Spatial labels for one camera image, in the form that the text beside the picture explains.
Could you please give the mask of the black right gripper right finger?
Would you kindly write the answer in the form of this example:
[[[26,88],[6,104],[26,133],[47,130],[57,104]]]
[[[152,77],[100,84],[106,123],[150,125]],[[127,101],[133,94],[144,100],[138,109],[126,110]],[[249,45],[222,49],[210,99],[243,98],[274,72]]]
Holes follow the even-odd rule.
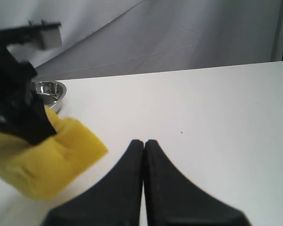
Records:
[[[149,226],[248,226],[244,213],[186,178],[156,140],[144,148],[144,192]]]

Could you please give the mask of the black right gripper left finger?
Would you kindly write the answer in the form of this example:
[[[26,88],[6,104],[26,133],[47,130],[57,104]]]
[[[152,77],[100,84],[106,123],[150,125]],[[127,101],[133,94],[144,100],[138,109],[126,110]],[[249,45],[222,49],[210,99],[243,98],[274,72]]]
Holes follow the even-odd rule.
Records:
[[[44,226],[137,226],[140,222],[143,142],[132,140],[117,164],[81,195],[50,210]]]

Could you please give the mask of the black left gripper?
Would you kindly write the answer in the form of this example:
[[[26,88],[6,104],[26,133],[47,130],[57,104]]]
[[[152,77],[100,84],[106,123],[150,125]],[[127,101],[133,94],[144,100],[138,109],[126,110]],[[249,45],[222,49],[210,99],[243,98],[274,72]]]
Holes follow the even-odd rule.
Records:
[[[43,100],[32,94],[31,80],[36,77],[34,66],[27,60],[18,61],[7,46],[31,42],[35,32],[0,30],[0,131],[12,128],[12,134],[31,145],[37,145],[56,134],[50,123]]]

